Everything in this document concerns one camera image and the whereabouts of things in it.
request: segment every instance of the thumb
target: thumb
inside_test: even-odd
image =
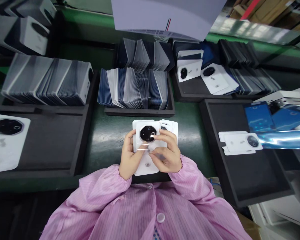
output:
[[[133,159],[140,161],[144,152],[147,152],[147,151],[148,151],[148,143],[147,142],[141,143],[138,146],[138,150],[132,157],[133,157]]]
[[[169,169],[167,168],[167,166],[155,154],[149,153],[149,156],[160,172],[168,172]]]

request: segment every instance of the blue phone case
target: blue phone case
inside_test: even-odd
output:
[[[243,106],[251,133],[276,131],[276,125],[272,119],[267,102],[262,101]]]
[[[300,131],[257,133],[263,148],[300,149]]]
[[[279,131],[293,130],[300,125],[300,107],[285,105],[272,116],[272,119]]]

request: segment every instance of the finger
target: finger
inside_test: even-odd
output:
[[[130,149],[130,144],[131,144],[131,138],[133,137],[133,135],[136,134],[136,130],[132,130],[130,132],[128,132],[128,134],[124,137],[124,141],[123,141],[123,146],[122,146],[122,150],[124,151],[128,151]]]
[[[156,165],[160,172],[169,171],[168,167],[156,155],[149,153],[149,156],[151,157],[153,164]]]
[[[168,148],[171,151],[173,151],[175,153],[178,152],[179,148],[177,146],[177,142],[172,137],[169,137],[167,135],[155,135],[155,136],[153,136],[153,138],[156,139],[156,140],[161,140],[161,141],[166,142],[168,144],[167,145]]]
[[[177,136],[174,133],[172,133],[172,132],[170,132],[168,130],[164,130],[164,129],[159,129],[159,132],[162,135],[166,135],[166,136],[172,137],[177,142]]]
[[[138,150],[136,151],[136,153],[133,155],[133,160],[135,161],[140,161],[144,152],[149,151],[148,149],[148,143],[144,142],[142,144],[138,145]]]
[[[169,150],[168,148],[166,148],[166,147],[157,147],[151,153],[152,154],[161,154],[168,161],[170,161],[170,159],[173,159],[174,156],[175,156],[174,153],[171,150]]]

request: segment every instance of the white button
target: white button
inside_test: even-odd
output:
[[[157,222],[158,223],[163,223],[165,218],[166,218],[166,216],[163,213],[157,214]]]

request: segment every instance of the black tray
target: black tray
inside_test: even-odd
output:
[[[130,116],[130,117],[172,117],[176,111],[172,94],[171,82],[168,81],[168,107],[166,110],[156,109],[126,109],[126,108],[104,108],[104,112],[110,116]]]
[[[219,132],[250,132],[242,105],[251,102],[206,99],[199,104],[222,192],[236,207],[294,194],[276,153],[280,150],[263,149],[233,156],[223,152]]]
[[[231,95],[211,94],[200,76],[180,83],[176,67],[170,71],[170,77],[177,102],[200,102],[203,99],[232,99]]]
[[[22,104],[2,98],[0,114],[31,120],[19,165],[0,178],[64,177],[80,173],[90,132],[99,73],[94,70],[82,107]]]

